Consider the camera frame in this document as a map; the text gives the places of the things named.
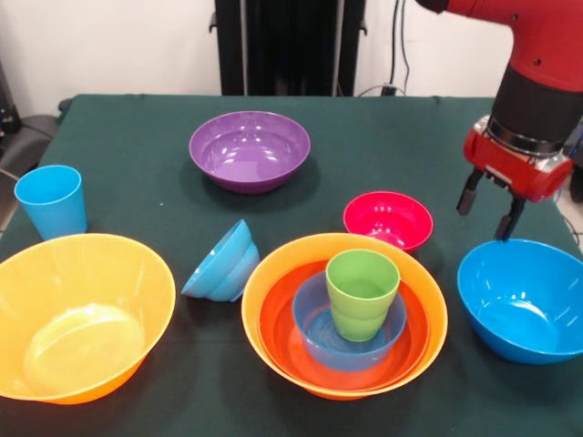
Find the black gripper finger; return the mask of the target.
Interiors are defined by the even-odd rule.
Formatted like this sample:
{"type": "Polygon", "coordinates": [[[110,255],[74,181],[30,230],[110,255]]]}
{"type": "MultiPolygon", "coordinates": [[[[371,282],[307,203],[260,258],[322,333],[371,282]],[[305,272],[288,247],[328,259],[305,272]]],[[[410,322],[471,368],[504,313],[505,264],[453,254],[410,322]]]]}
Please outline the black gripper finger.
{"type": "Polygon", "coordinates": [[[525,205],[526,200],[524,198],[515,193],[512,194],[510,210],[501,218],[496,229],[495,239],[507,241],[511,237],[524,211],[525,205]]]}
{"type": "Polygon", "coordinates": [[[477,185],[482,176],[484,172],[479,168],[474,168],[468,176],[456,206],[460,216],[467,216],[470,213],[476,199],[477,185]]]}

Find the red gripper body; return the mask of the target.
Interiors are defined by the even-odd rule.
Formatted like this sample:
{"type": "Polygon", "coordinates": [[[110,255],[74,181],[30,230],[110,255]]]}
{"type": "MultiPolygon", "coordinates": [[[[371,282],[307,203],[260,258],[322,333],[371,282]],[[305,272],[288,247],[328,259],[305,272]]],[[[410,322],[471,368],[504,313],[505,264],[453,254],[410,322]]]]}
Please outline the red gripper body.
{"type": "Polygon", "coordinates": [[[474,168],[501,188],[527,201],[551,198],[573,168],[573,160],[562,151],[545,158],[524,155],[499,143],[488,130],[490,117],[481,117],[470,129],[464,156],[474,168]]]}

